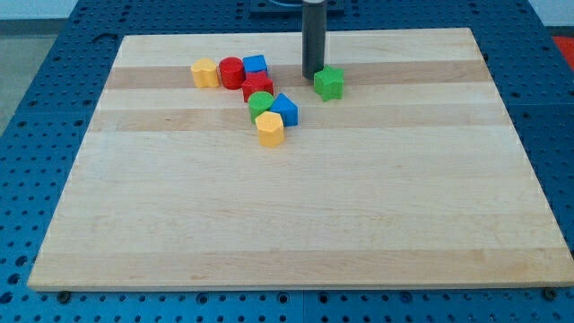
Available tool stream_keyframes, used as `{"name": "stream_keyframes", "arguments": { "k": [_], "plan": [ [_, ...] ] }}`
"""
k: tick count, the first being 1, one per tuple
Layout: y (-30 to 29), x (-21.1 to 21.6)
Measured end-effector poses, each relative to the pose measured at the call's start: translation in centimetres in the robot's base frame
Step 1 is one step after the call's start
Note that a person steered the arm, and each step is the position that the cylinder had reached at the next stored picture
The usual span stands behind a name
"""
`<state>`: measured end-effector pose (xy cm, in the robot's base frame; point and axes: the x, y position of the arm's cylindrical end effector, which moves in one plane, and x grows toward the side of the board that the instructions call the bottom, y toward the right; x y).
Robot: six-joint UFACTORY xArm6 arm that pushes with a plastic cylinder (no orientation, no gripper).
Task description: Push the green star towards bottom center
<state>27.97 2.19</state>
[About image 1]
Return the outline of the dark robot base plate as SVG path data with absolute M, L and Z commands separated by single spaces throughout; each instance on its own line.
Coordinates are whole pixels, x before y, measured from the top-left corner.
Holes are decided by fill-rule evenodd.
M 298 15 L 302 11 L 302 0 L 248 0 L 248 12 L 253 17 L 271 15 Z M 344 0 L 326 0 L 328 13 L 339 14 L 345 11 Z

